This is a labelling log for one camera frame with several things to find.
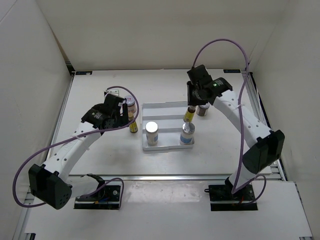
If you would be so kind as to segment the yellow bottle brown cap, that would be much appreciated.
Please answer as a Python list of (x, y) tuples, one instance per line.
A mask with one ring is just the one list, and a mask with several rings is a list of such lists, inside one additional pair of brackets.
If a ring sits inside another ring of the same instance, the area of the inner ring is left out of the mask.
[(187, 110), (185, 112), (185, 115), (183, 117), (183, 121), (185, 123), (192, 122), (193, 117), (194, 117), (195, 112), (196, 112), (196, 108), (197, 108), (196, 106), (192, 106), (192, 105), (188, 106), (188, 108), (187, 108)]

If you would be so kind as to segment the white can beige label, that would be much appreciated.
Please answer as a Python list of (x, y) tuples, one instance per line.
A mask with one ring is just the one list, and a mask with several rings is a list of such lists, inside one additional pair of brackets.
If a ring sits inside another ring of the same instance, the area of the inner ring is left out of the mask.
[(154, 121), (149, 121), (145, 125), (146, 139), (149, 146), (155, 146), (158, 143), (158, 124)]

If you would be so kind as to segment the white can blue label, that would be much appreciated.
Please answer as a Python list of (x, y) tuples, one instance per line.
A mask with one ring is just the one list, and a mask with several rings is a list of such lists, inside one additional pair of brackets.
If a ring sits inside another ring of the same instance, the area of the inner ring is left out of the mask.
[(194, 144), (195, 125), (192, 122), (185, 122), (181, 127), (180, 144), (193, 145)]

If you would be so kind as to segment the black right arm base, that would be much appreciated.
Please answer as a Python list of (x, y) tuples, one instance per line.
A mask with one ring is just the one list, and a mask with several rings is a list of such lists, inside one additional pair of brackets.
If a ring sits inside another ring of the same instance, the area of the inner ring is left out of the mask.
[(231, 190), (222, 184), (209, 185), (204, 190), (209, 194), (210, 210), (212, 212), (239, 212), (239, 211), (257, 211), (253, 186), (247, 185), (235, 195)]

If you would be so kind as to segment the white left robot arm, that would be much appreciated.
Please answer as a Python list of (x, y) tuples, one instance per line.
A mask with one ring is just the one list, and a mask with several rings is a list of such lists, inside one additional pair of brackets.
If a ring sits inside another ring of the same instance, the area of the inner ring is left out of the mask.
[(73, 140), (41, 165), (33, 164), (29, 171), (31, 193), (56, 210), (76, 197), (88, 196), (100, 200), (105, 194), (101, 177), (88, 173), (76, 180), (69, 174), (82, 155), (104, 133), (104, 130), (123, 128), (129, 123), (126, 98), (108, 93), (104, 102), (94, 105), (81, 118)]

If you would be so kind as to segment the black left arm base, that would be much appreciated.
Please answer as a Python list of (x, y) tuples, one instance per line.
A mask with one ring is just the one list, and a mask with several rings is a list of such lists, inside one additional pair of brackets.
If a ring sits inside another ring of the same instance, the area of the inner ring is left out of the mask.
[(76, 210), (119, 210), (124, 194), (123, 179), (115, 177), (104, 180), (91, 173), (87, 176), (98, 182), (97, 192), (76, 197), (73, 208)]

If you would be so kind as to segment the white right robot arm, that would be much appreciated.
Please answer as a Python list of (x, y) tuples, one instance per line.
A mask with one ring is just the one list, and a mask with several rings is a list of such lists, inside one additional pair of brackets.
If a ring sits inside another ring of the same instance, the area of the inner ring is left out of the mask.
[(236, 200), (246, 185), (280, 158), (285, 135), (258, 120), (238, 102), (239, 98), (227, 80), (223, 77), (212, 79), (204, 65), (191, 68), (187, 75), (188, 105), (211, 104), (234, 125), (241, 134), (241, 144), (249, 148), (242, 155), (237, 171), (225, 180), (226, 197)]

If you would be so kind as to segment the pink spice jar white lid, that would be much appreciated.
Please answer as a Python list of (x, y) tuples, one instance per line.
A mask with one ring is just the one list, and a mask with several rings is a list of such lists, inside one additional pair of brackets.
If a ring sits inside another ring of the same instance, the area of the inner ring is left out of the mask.
[(132, 95), (125, 96), (125, 103), (127, 104), (127, 110), (129, 113), (135, 113), (137, 111), (137, 104)]

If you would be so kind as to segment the yellow bottle tan cap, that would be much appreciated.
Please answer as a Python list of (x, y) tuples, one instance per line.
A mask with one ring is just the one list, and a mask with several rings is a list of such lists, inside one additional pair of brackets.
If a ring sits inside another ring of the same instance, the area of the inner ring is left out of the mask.
[(128, 113), (128, 120), (131, 123), (129, 125), (129, 130), (131, 133), (137, 133), (138, 132), (138, 126), (136, 121), (134, 121), (134, 114), (132, 112)]

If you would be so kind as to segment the brown spice jar white lid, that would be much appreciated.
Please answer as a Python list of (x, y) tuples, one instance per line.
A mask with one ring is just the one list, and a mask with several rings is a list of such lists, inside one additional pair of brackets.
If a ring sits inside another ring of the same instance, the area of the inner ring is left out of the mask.
[(204, 117), (207, 115), (208, 109), (209, 109), (210, 105), (209, 104), (205, 104), (205, 105), (198, 105), (196, 108), (196, 114), (200, 117)]

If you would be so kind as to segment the white stepped organizer tray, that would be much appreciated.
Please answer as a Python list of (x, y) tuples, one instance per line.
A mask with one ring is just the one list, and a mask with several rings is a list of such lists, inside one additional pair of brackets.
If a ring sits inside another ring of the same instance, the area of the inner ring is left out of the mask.
[[(142, 149), (144, 151), (173, 151), (191, 149), (191, 144), (181, 144), (180, 136), (183, 117), (187, 110), (186, 101), (144, 103), (141, 109)], [(147, 142), (146, 124), (155, 122), (158, 125), (158, 142), (149, 145)]]

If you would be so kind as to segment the aluminium front rail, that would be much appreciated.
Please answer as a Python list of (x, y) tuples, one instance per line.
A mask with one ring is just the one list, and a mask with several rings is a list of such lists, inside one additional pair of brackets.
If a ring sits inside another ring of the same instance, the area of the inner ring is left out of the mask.
[(104, 180), (121, 178), (124, 181), (224, 181), (228, 175), (100, 175)]

